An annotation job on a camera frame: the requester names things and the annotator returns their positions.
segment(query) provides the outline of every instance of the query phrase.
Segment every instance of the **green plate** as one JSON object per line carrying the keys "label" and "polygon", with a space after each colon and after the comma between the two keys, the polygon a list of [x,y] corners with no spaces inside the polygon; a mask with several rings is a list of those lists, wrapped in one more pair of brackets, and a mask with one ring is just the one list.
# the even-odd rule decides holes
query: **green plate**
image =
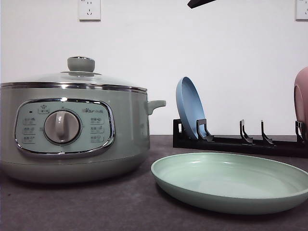
{"label": "green plate", "polygon": [[269,214],[308,198],[308,173],[264,158],[221,153],[172,155],[155,161],[158,185],[190,205],[230,214]]}

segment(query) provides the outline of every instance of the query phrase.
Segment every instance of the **sage green cooker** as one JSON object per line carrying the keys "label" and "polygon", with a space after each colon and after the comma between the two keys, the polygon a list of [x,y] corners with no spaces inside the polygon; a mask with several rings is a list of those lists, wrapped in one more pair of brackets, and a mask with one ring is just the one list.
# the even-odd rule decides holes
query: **sage green cooker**
{"label": "sage green cooker", "polygon": [[1,84],[1,168],[40,183],[98,180],[133,170],[150,148],[149,120],[166,101],[94,73],[94,60],[70,71]]}

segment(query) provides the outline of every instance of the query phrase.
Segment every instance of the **plate rim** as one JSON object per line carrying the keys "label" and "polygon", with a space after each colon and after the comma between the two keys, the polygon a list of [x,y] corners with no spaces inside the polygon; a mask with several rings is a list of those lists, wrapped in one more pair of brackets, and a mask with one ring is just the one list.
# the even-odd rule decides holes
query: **plate rim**
{"label": "plate rim", "polygon": [[272,200],[272,199],[284,199],[284,198],[290,198],[290,197],[294,197],[294,196],[300,196],[300,195],[303,195],[303,194],[306,194],[308,193],[308,187],[305,189],[305,190],[302,190],[302,191],[299,191],[299,192],[295,192],[295,193],[291,193],[289,195],[286,195],[286,196],[279,196],[279,197],[263,197],[263,198],[258,198],[258,197],[235,197],[235,196],[222,196],[222,195],[217,195],[217,194],[211,194],[211,193],[204,193],[204,192],[199,192],[199,191],[195,191],[195,190],[191,190],[191,189],[187,189],[187,188],[183,188],[181,186],[178,186],[176,184],[172,184],[170,182],[167,182],[163,179],[161,179],[160,177],[157,176],[157,174],[155,173],[154,171],[154,166],[156,163],[164,160],[164,159],[168,159],[168,158],[174,158],[175,156],[181,156],[181,155],[190,155],[190,154],[222,154],[222,155],[233,155],[233,156],[245,156],[245,157],[248,157],[248,158],[256,158],[256,159],[262,159],[262,160],[266,160],[266,161],[271,161],[271,162],[276,162],[278,164],[282,164],[282,165],[285,165],[285,166],[288,166],[288,167],[291,167],[291,168],[294,168],[296,170],[299,170],[300,172],[304,173],[307,177],[308,177],[308,172],[298,168],[298,167],[295,167],[293,165],[290,165],[290,164],[286,164],[284,162],[280,162],[280,161],[276,161],[276,160],[271,160],[271,159],[266,159],[266,158],[262,158],[262,157],[257,157],[257,156],[249,156],[249,155],[242,155],[242,154],[232,154],[232,153],[217,153],[217,152],[214,152],[214,153],[209,153],[209,152],[203,152],[203,153],[182,153],[182,154],[175,154],[175,155],[169,155],[169,156],[165,156],[165,157],[162,157],[156,161],[154,161],[151,165],[151,172],[152,174],[154,175],[155,177],[155,180],[156,178],[163,181],[164,183],[166,184],[169,184],[169,185],[172,185],[172,186],[175,186],[177,188],[180,188],[180,189],[183,189],[183,190],[187,190],[187,191],[190,191],[190,192],[193,192],[193,193],[200,193],[200,194],[203,194],[203,195],[209,195],[209,196],[216,196],[216,197],[222,197],[222,198],[231,198],[231,199],[241,199],[241,200]]}

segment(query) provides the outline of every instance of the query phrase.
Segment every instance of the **dish rack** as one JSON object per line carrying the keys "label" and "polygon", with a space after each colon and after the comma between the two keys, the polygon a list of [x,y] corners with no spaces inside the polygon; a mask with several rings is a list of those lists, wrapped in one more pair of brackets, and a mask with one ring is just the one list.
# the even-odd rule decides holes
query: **dish rack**
{"label": "dish rack", "polygon": [[[215,136],[207,130],[206,119],[196,121],[198,139],[191,139],[186,133],[180,119],[173,120],[173,147],[212,151],[236,152],[245,154],[277,155],[308,158],[308,141],[306,126],[295,122],[296,141],[275,141],[264,133],[264,122],[261,120],[262,139],[256,140],[245,132],[244,120],[240,121],[240,138]],[[206,136],[200,133],[204,126]]]}

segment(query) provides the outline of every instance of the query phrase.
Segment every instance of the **power socket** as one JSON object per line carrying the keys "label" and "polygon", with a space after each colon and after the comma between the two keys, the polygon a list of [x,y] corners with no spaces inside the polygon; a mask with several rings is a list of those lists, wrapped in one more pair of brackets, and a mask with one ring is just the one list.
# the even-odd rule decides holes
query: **power socket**
{"label": "power socket", "polygon": [[78,0],[80,21],[101,20],[101,0]]}
{"label": "power socket", "polygon": [[296,0],[296,20],[308,20],[308,0]]}

